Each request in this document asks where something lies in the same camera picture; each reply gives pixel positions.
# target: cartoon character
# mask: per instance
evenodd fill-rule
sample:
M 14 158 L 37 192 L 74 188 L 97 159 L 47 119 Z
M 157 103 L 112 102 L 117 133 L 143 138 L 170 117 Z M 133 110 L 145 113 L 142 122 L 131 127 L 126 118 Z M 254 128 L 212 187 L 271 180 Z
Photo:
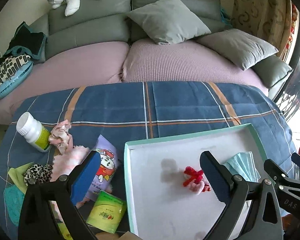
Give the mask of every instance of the cartoon character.
M 96 175 L 98 176 L 99 182 L 102 183 L 103 179 L 108 181 L 114 174 L 114 154 L 109 150 L 98 150 L 98 152 L 100 153 L 101 157 L 101 165 Z

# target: beige curtain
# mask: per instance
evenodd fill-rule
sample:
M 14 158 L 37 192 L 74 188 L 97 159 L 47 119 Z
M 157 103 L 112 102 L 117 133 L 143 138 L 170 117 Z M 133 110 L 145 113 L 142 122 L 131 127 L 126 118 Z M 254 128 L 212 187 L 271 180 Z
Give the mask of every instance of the beige curtain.
M 234 0 L 231 23 L 274 45 L 283 57 L 291 30 L 290 0 Z

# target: metal bolt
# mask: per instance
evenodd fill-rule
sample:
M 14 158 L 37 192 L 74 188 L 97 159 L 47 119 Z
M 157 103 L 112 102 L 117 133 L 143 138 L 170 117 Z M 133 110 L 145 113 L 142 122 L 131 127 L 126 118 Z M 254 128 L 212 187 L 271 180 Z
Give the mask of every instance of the metal bolt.
M 68 179 L 68 175 L 61 175 L 60 177 L 59 177 L 59 180 L 60 181 L 66 181 Z
M 29 179 L 29 184 L 30 185 L 35 185 L 36 182 L 37 182 L 37 180 L 35 178 Z
M 242 180 L 242 177 L 240 175 L 234 175 L 234 180 L 236 181 L 241 181 Z
M 271 185 L 271 181 L 270 181 L 269 179 L 265 179 L 265 183 L 266 183 L 267 185 Z

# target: face mask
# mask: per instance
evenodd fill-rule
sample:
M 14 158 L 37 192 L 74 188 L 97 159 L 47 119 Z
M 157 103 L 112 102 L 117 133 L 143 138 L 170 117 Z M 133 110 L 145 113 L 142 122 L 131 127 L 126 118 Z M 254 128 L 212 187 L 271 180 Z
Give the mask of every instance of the face mask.
M 246 181 L 258 182 L 261 178 L 255 167 L 252 152 L 238 153 L 227 160 L 224 166 L 227 167 L 232 175 L 239 174 Z

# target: bottle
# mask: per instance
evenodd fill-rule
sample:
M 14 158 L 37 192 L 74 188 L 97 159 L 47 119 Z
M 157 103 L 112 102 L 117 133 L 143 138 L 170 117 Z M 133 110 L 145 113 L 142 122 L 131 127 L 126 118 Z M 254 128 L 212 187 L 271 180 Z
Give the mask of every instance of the bottle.
M 44 153 L 50 150 L 51 145 L 48 140 L 50 132 L 34 119 L 29 112 L 25 112 L 20 116 L 17 122 L 17 132 L 38 151 Z

